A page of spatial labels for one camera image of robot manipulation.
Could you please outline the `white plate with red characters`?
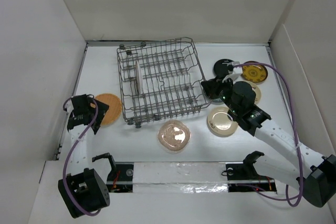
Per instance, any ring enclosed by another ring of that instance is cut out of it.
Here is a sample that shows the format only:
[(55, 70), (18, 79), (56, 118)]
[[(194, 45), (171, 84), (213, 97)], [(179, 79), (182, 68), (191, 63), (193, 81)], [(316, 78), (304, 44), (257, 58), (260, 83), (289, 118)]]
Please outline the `white plate with red characters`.
[(143, 94), (143, 76), (142, 76), (142, 70), (141, 70), (141, 67), (138, 61), (135, 62), (135, 73), (136, 73), (138, 94), (142, 95)]

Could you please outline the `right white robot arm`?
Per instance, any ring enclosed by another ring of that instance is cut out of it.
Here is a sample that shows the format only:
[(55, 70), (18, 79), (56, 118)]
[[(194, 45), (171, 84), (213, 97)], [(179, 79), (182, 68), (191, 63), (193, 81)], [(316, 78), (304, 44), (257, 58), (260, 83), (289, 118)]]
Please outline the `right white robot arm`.
[(284, 131), (271, 116), (255, 105), (256, 94), (244, 81), (203, 81), (210, 99), (220, 99), (239, 127), (275, 149), (289, 166), (278, 164), (264, 153), (254, 151), (244, 159), (243, 174), (248, 178), (269, 176), (299, 191), (315, 207), (323, 207), (335, 195), (335, 155), (324, 156)]

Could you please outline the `orange woven round plate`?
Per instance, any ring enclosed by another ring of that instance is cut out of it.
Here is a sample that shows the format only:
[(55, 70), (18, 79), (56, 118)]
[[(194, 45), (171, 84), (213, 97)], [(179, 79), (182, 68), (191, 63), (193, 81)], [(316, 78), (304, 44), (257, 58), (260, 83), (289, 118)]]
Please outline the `orange woven round plate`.
[(101, 126), (107, 126), (114, 123), (122, 112), (122, 103), (119, 97), (112, 93), (103, 93), (95, 96), (95, 99), (109, 106), (109, 109), (101, 122)]

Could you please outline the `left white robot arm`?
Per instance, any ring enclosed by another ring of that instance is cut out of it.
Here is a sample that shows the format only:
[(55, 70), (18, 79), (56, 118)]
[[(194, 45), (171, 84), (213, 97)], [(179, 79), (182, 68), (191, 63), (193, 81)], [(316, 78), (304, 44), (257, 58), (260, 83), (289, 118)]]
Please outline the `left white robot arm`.
[(92, 94), (76, 95), (64, 102), (68, 113), (67, 132), (70, 150), (58, 181), (58, 190), (70, 213), (76, 219), (94, 217), (110, 205), (107, 180), (117, 175), (110, 153), (92, 155), (92, 144), (109, 106)]

